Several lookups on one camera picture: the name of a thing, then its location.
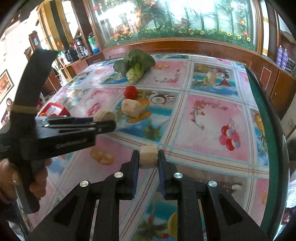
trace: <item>metal bolt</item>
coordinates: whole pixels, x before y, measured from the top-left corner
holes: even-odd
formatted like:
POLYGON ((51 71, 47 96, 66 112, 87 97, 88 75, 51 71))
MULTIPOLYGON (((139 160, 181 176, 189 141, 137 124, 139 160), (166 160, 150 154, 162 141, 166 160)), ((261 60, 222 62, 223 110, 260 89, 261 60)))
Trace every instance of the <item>metal bolt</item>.
POLYGON ((80 183, 80 186, 81 186, 81 187, 86 187, 88 184, 89 184, 89 182, 84 180, 84 181, 82 181, 82 182, 80 183))
POLYGON ((122 172, 116 172, 116 173, 114 173, 114 177, 116 177, 116 178, 123 177, 123 173, 122 172))
POLYGON ((217 183, 215 181, 209 181, 209 186, 214 188, 217 186, 217 183))
POLYGON ((183 177, 183 174, 180 173, 180 172, 176 172, 176 173, 174 174, 174 177, 175 177, 175 178, 182 178, 182 177, 183 177))

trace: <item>table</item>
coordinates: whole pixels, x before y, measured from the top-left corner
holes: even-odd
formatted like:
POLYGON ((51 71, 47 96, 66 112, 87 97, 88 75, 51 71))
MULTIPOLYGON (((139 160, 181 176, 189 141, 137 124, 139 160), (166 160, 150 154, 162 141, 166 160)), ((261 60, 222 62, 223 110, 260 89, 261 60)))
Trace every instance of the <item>table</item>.
MULTIPOLYGON (((284 211, 287 159, 280 156, 285 147, 279 150, 277 143, 285 141, 277 138, 281 130, 255 77, 230 60, 153 57, 156 65, 136 84, 145 107, 139 118, 121 111, 129 83, 114 71, 115 60, 90 65, 52 97, 76 117, 110 109, 117 128, 98 135, 94 147, 52 158, 46 196, 26 223, 33 229, 81 180, 104 180, 130 160, 134 149, 153 143, 179 172, 218 181, 272 235, 284 211)), ((177 202, 164 201, 158 186, 157 169, 140 169, 135 199, 120 203, 121 240, 175 240, 177 202)))

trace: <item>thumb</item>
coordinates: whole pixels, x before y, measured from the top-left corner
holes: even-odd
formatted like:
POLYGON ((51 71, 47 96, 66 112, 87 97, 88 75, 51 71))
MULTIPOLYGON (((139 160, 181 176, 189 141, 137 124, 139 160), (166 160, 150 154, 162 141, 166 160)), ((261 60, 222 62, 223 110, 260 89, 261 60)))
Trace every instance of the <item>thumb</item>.
POLYGON ((21 178, 16 170, 16 166, 4 159, 0 162, 0 180, 1 182, 7 182, 13 185, 20 185, 21 178))

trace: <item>picture frame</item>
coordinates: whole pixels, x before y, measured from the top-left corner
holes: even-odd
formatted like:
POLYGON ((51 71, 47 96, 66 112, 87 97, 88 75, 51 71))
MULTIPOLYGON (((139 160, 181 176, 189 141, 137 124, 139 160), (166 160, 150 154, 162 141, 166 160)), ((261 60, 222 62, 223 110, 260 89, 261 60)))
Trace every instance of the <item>picture frame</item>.
POLYGON ((8 74, 7 69, 0 75, 0 104, 5 99, 14 84, 8 74))

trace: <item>green table edge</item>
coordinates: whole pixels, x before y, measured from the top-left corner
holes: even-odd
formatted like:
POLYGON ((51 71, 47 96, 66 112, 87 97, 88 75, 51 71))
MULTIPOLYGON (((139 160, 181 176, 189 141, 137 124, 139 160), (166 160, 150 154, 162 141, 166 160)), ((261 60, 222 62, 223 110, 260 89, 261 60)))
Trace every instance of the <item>green table edge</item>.
POLYGON ((287 203, 289 158, 280 120, 254 72, 246 68, 250 87, 261 114, 269 157, 269 187, 260 228, 273 240, 287 203))

